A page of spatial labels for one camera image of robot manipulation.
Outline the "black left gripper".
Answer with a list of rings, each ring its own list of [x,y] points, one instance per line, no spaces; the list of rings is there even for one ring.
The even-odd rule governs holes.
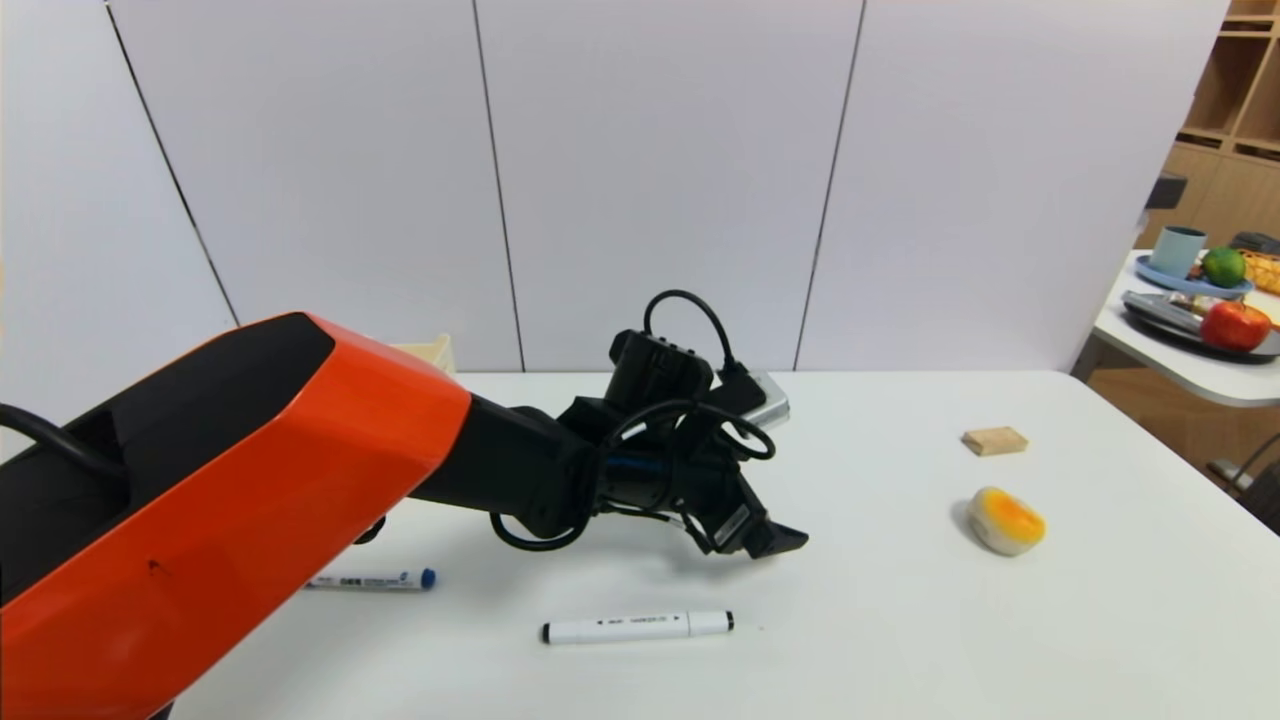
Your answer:
[[[602,469],[602,510],[675,523],[704,553],[745,550],[759,560],[800,550],[810,538],[762,520],[767,511],[740,464],[717,454],[614,451]]]

